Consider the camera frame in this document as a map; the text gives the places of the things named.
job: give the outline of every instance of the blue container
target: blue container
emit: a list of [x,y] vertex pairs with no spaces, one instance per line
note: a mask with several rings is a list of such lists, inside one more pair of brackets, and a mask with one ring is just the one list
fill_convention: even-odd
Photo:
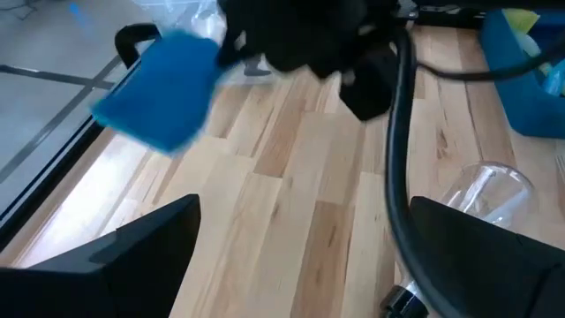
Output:
[[[565,13],[539,14],[541,18],[529,35],[543,50],[565,30]],[[487,13],[480,42],[491,70],[520,64],[530,58],[520,48],[502,11]],[[519,78],[496,82],[496,89],[514,130],[527,136],[565,139],[565,98],[546,93],[541,84],[544,78],[539,71],[529,72]]]

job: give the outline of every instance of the blue sponge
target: blue sponge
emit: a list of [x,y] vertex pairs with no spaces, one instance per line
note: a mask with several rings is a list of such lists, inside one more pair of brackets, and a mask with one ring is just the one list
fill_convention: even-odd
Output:
[[93,107],[94,118],[167,154],[186,147],[206,122],[224,72],[218,50],[212,40],[184,31],[163,36],[121,87]]

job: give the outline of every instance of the black cable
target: black cable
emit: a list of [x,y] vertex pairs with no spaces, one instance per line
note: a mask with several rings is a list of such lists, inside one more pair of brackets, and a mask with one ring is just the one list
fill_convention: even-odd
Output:
[[543,63],[550,62],[555,59],[561,59],[565,54],[565,38],[561,39],[551,48],[540,53],[536,57],[529,58],[526,62],[504,67],[498,70],[487,72],[450,72],[443,71],[426,62],[418,61],[418,66],[431,74],[447,79],[461,81],[493,81],[493,80],[509,80],[517,76],[526,74],[527,72],[537,69]]
[[388,220],[403,263],[418,283],[426,300],[442,316],[463,318],[463,315],[433,285],[426,272],[426,248],[422,246],[418,229],[410,215],[406,185],[408,136],[410,132],[414,82],[416,80],[416,53],[411,36],[404,28],[393,32],[398,56],[398,78],[392,101],[387,133],[385,198]]

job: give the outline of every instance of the yellow object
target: yellow object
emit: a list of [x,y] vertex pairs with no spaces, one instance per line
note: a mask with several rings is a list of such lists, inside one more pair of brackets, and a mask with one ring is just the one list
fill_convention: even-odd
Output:
[[539,15],[534,11],[523,9],[504,9],[506,20],[513,30],[528,34],[533,25],[538,22]]

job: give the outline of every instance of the black handle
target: black handle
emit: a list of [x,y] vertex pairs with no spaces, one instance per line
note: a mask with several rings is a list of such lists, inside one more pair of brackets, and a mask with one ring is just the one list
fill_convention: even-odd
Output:
[[135,48],[135,44],[160,38],[161,34],[155,24],[136,23],[124,26],[117,31],[114,37],[114,45],[125,67],[130,68],[139,58],[139,52]]

